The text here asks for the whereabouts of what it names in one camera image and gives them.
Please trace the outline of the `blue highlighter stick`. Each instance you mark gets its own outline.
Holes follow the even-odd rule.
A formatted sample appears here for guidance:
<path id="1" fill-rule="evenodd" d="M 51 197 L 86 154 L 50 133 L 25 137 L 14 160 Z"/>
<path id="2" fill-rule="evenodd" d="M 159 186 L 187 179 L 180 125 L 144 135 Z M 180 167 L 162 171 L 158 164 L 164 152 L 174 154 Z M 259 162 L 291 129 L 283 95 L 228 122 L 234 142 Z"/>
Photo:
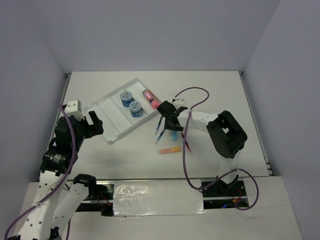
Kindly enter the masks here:
<path id="1" fill-rule="evenodd" d="M 171 139 L 173 142 L 176 142 L 178 140 L 178 132 L 177 131 L 172 131 Z"/>

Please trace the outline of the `red ink refill tube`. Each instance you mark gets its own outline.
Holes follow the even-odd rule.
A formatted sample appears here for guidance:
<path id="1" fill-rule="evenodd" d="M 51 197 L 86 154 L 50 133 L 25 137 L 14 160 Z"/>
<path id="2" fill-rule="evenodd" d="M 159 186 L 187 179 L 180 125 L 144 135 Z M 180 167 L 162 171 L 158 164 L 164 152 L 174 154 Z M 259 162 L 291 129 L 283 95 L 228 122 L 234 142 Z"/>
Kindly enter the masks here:
<path id="1" fill-rule="evenodd" d="M 184 141 L 185 140 L 184 133 L 181 132 L 180 134 L 181 134 L 181 137 L 182 137 L 182 141 Z M 189 155 L 193 158 L 194 157 L 194 153 L 192 152 L 189 143 L 187 141 L 185 141 L 185 144 L 183 144 L 183 146 L 185 146 L 185 150 L 187 150 L 189 152 Z"/>

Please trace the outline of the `pink capped clear tube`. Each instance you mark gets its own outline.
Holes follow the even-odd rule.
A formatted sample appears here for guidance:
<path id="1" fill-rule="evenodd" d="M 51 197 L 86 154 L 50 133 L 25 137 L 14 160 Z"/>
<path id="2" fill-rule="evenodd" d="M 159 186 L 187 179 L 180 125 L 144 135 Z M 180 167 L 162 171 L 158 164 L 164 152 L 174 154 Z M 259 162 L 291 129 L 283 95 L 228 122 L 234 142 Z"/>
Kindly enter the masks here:
<path id="1" fill-rule="evenodd" d="M 160 101 L 156 98 L 156 96 L 149 90 L 145 89 L 142 92 L 143 97 L 148 101 L 151 107 L 156 110 L 158 106 L 161 104 Z"/>

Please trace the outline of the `blue ink refill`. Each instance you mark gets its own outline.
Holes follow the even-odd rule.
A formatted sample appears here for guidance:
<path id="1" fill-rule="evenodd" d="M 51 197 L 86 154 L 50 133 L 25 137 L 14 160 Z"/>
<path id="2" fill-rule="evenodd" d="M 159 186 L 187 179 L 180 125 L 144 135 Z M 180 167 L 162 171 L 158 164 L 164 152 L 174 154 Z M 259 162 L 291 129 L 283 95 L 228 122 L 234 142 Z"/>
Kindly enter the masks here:
<path id="1" fill-rule="evenodd" d="M 160 129 L 162 120 L 163 120 L 163 117 L 161 116 L 160 119 L 159 119 L 159 121 L 158 121 L 158 124 L 157 124 L 157 126 L 156 126 L 155 132 L 154 132 L 155 135 L 157 135 L 158 132 L 159 132 L 159 129 Z"/>
<path id="2" fill-rule="evenodd" d="M 163 129 L 161 131 L 161 133 L 159 134 L 159 136 L 156 138 L 156 140 L 154 142 L 155 145 L 157 145 L 160 142 L 160 140 L 161 140 L 162 136 L 164 135 L 165 131 L 166 131 L 165 129 Z"/>

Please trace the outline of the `orange highlighter stick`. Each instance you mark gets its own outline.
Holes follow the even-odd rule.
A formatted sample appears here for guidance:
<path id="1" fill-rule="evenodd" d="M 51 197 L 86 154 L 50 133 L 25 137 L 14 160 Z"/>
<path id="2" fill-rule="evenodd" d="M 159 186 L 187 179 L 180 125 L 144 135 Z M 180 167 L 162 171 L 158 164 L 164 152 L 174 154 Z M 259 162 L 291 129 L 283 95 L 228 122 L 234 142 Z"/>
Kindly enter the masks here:
<path id="1" fill-rule="evenodd" d="M 181 148 L 179 146 L 176 146 L 176 147 L 159 149 L 159 150 L 157 150 L 157 154 L 158 155 L 166 155 L 166 154 L 179 153 L 180 151 L 181 151 Z"/>

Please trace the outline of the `blue round jar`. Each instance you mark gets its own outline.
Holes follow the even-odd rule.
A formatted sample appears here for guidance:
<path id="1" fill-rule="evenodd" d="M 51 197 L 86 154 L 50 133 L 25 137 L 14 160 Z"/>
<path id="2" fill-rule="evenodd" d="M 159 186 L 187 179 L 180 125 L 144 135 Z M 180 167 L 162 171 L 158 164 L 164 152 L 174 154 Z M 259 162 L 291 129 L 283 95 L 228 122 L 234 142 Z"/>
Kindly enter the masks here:
<path id="1" fill-rule="evenodd" d="M 134 101 L 132 93 L 128 90 L 122 91 L 119 96 L 124 107 L 129 107 L 130 103 Z"/>
<path id="2" fill-rule="evenodd" d="M 129 104 L 129 111 L 132 117 L 139 118 L 143 114 L 143 108 L 139 101 L 132 101 Z"/>

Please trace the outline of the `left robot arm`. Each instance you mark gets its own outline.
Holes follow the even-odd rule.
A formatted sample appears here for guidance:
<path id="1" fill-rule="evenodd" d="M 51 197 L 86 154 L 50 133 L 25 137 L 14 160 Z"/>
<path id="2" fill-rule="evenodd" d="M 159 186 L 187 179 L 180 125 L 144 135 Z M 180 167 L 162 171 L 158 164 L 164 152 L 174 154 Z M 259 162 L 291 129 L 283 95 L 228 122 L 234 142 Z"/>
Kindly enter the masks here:
<path id="1" fill-rule="evenodd" d="M 88 113 L 92 124 L 79 113 L 68 113 L 65 108 L 61 112 L 63 116 L 57 121 L 54 137 L 42 157 L 33 204 L 13 221 L 16 224 L 25 219 L 16 235 L 5 234 L 6 240 L 60 240 L 64 231 L 70 230 L 71 218 L 81 202 L 97 196 L 96 178 L 80 173 L 60 200 L 82 143 L 104 132 L 103 122 L 94 111 Z"/>

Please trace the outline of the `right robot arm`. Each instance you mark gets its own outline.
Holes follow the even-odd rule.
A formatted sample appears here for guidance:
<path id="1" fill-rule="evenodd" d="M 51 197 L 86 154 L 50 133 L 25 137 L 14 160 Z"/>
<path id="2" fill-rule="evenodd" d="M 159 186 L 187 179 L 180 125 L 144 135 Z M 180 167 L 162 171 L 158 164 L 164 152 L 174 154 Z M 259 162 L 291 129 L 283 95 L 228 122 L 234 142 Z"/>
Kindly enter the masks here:
<path id="1" fill-rule="evenodd" d="M 239 179 L 239 155 L 248 140 L 244 129 L 234 116 L 227 110 L 221 113 L 205 113 L 193 111 L 192 108 L 181 106 L 176 108 L 167 100 L 162 102 L 156 110 L 165 119 L 166 130 L 182 132 L 182 166 L 185 179 L 189 186 L 199 192 L 217 184 L 218 192 L 223 196 L 230 195 Z M 187 133 L 192 128 L 207 133 L 215 151 L 219 154 L 219 166 L 216 179 L 205 186 L 192 184 L 186 164 Z"/>

